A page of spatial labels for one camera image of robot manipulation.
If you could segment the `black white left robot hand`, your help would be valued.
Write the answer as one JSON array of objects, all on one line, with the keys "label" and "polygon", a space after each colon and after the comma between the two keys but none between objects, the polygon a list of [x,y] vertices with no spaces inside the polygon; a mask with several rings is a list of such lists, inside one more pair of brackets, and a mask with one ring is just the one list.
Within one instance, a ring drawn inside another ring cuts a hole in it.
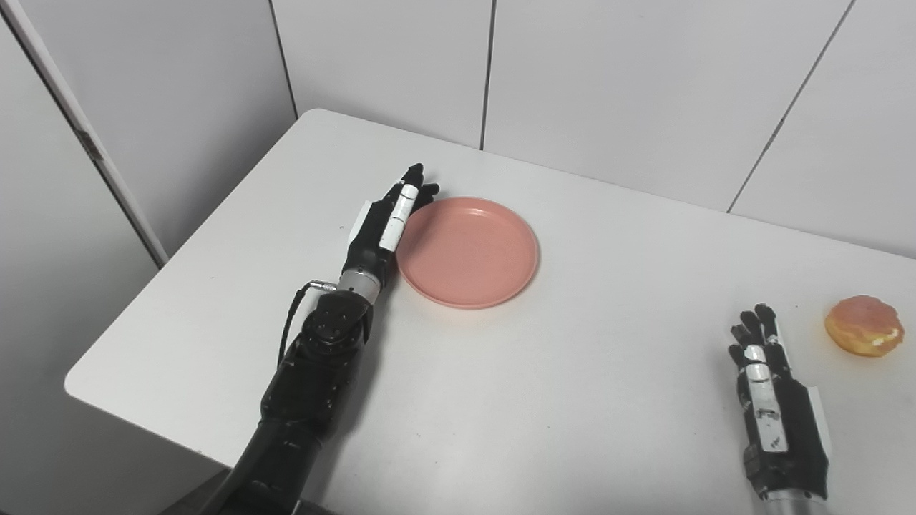
[{"label": "black white left robot hand", "polygon": [[438,193],[437,183],[425,182],[422,163],[410,166],[382,199],[369,203],[342,271],[369,274],[383,289],[409,216],[432,203]]}]

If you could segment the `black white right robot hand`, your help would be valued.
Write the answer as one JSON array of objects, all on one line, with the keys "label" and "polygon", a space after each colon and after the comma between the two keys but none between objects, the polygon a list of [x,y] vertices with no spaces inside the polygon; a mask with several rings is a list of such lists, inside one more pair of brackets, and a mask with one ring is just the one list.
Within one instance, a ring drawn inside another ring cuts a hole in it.
[{"label": "black white right robot hand", "polygon": [[772,307],[759,303],[739,318],[729,356],[747,436],[745,476],[769,514],[822,513],[830,440],[820,395],[795,378]]}]

